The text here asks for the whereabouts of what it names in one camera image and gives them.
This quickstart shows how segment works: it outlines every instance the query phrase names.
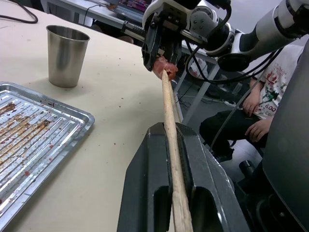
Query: black plastic mount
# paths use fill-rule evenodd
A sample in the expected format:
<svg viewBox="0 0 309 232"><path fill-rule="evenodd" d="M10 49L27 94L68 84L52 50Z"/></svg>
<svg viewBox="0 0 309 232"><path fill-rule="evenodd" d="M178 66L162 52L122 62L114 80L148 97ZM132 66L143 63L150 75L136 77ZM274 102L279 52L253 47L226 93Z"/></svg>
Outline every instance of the black plastic mount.
<svg viewBox="0 0 309 232"><path fill-rule="evenodd" d="M199 136L177 124L194 232L248 232L228 177ZM172 179L163 123L150 127L127 171L117 232L169 230Z"/></svg>

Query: beige tabletop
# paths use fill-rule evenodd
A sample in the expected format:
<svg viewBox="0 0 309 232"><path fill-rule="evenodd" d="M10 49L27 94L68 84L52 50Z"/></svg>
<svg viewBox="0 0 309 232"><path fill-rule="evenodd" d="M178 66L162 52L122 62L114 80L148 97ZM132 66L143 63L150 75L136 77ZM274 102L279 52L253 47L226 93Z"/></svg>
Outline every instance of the beige tabletop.
<svg viewBox="0 0 309 232"><path fill-rule="evenodd" d="M91 113L90 136L39 189L12 232L115 232L126 168L147 129L164 120L161 81L142 63L140 47L31 9L37 24L0 19L0 81L13 82ZM31 20L0 0L0 15ZM47 25L90 36L79 84L48 82Z"/></svg>

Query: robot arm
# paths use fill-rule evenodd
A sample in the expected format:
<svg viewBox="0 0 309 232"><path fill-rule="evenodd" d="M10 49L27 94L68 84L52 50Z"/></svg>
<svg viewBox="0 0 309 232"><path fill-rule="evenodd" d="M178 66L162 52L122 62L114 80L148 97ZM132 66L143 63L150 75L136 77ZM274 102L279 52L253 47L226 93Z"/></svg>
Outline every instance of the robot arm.
<svg viewBox="0 0 309 232"><path fill-rule="evenodd" d="M177 64L181 42L186 39L218 57L220 68L242 71L260 56L273 52L309 33L309 0L282 0L263 16L254 30L244 34L226 23L208 38L220 20L207 6L197 6L198 0L154 0L143 18L145 33L142 55L145 67L151 71L158 55ZM209 0L225 9L229 0Z"/></svg>

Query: cup rim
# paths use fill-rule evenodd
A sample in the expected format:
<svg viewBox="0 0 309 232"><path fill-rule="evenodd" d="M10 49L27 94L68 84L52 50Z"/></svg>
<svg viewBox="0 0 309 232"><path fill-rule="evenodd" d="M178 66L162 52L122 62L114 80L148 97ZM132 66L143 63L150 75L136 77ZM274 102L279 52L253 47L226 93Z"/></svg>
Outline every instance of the cup rim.
<svg viewBox="0 0 309 232"><path fill-rule="evenodd" d="M67 39L67 40L71 40L71 41L75 41L75 42L87 42L87 41L90 40L90 37L89 37L86 33L83 33L83 32L80 31L80 30L76 30L76 29L73 29L73 28L68 28L68 29L71 29L71 30L75 30L75 31L77 31L77 32L79 32L79 33L81 33L81 34L84 34L84 35L88 38L87 40L75 40L75 39L71 39L71 38L68 38L68 37L65 37L65 36L62 36L62 35L58 35L58 34L52 32L52 31L50 31L49 27L62 27L62 28L68 28L68 27L60 26L60 25L48 25L48 26L46 26L46 30L47 30L49 33L52 33L52 34L54 34L54 35L57 35L57 36L59 36L59 37L61 37L61 38Z"/></svg>

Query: hand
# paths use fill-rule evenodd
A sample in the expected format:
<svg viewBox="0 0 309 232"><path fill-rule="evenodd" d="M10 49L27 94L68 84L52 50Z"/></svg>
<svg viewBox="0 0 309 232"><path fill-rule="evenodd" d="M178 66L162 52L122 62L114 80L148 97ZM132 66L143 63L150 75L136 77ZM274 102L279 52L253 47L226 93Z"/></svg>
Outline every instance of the hand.
<svg viewBox="0 0 309 232"><path fill-rule="evenodd" d="M245 135L250 135L250 140L257 143L265 134L269 132L271 122L272 118L262 119L250 126Z"/></svg>
<svg viewBox="0 0 309 232"><path fill-rule="evenodd" d="M242 110L251 117L257 111L260 103L260 92L252 91L242 105Z"/></svg>

